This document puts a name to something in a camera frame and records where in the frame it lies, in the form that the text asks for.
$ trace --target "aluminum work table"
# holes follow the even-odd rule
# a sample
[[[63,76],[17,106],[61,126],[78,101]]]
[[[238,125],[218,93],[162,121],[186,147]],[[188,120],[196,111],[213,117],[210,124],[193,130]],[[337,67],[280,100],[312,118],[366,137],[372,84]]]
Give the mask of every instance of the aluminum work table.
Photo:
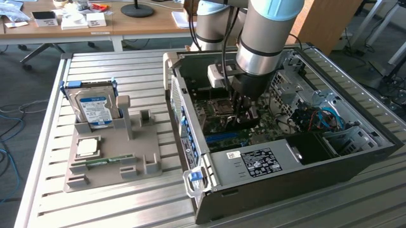
[[[372,165],[349,182],[277,202],[205,225],[194,224],[163,90],[163,53],[173,50],[74,54],[63,59],[27,179],[15,227],[376,227],[406,224],[406,147]],[[381,105],[314,49],[308,54],[397,137],[406,142],[405,122]],[[155,114],[163,175],[73,193],[63,192],[75,116],[59,92],[61,80],[115,77],[130,112]],[[308,74],[322,89],[317,75]]]

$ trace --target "hard drive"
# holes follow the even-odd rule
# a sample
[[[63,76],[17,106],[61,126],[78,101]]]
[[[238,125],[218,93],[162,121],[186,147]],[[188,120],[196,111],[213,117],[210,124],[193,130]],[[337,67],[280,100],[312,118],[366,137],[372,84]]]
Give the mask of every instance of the hard drive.
[[[61,90],[69,99],[77,120],[89,122],[93,129],[101,129],[113,125],[113,120],[121,118],[115,98],[117,81],[106,82],[71,81],[61,84]]]

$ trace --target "wooden desk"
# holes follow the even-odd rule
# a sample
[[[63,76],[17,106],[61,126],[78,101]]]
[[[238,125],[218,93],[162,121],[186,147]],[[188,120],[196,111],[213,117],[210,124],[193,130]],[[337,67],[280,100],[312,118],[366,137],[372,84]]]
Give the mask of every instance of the wooden desk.
[[[155,33],[182,33],[189,32],[188,29],[180,29],[173,19],[172,12],[174,9],[168,9],[155,5],[149,5],[154,8],[155,13],[147,18],[131,18],[126,16],[121,9],[130,2],[114,2],[114,34],[155,34]],[[173,8],[182,8],[181,4],[173,2],[161,2]]]
[[[110,7],[113,6],[111,2],[105,2]],[[51,0],[39,0],[37,2],[25,2],[23,12],[27,16],[33,18],[31,12],[35,11],[49,11],[54,10],[57,7]],[[27,26],[9,28],[5,26],[6,34],[2,35],[2,38],[49,38],[49,37],[73,37],[73,36],[94,36],[93,33],[109,33],[114,32],[114,22],[113,15],[106,15],[106,27],[95,27],[87,29],[73,29],[73,30],[62,30],[61,26],[50,26],[50,27],[38,27],[35,21],[30,21]],[[7,17],[3,19],[5,23],[11,22]]]
[[[123,5],[131,2],[103,2],[110,6],[114,12],[106,15],[106,27],[62,30],[61,26],[38,27],[35,21],[30,21],[27,26],[7,28],[3,23],[10,20],[0,19],[0,45],[9,44],[41,44],[41,43],[65,43],[82,41],[110,40],[114,43],[114,50],[123,51],[123,39],[139,38],[176,38],[189,37],[188,29],[177,27],[173,20],[173,9],[151,5],[155,14],[151,17],[137,19],[122,14]],[[180,3],[161,2],[159,4],[173,8],[181,8]],[[34,11],[49,11],[55,9],[51,0],[38,0],[37,2],[25,2],[23,12],[33,17]]]

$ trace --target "sticker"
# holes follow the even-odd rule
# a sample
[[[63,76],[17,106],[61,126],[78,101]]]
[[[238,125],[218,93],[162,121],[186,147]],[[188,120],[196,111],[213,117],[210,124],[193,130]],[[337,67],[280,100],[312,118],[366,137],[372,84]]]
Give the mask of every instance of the sticker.
[[[15,27],[29,25],[29,23],[26,21],[25,22],[18,22],[18,23],[5,23],[5,24],[9,28],[15,28]]]
[[[109,35],[110,32],[91,32],[93,35]]]
[[[85,115],[93,125],[106,125],[113,122],[113,115],[106,104],[107,99],[103,96],[81,99]]]
[[[252,177],[260,177],[282,170],[270,148],[244,153],[242,160]]]
[[[242,157],[241,155],[242,155],[242,154],[241,154],[240,151],[234,151],[234,152],[229,152],[229,153],[228,153],[229,159],[241,158],[241,157]]]

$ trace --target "paper box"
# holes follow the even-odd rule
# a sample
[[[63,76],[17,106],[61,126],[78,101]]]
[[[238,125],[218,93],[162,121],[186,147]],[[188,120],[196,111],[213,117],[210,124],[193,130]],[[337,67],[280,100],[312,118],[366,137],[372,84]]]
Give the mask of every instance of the paper box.
[[[106,26],[105,13],[89,13],[87,21],[90,27]]]
[[[39,27],[58,26],[57,15],[51,11],[33,12]]]

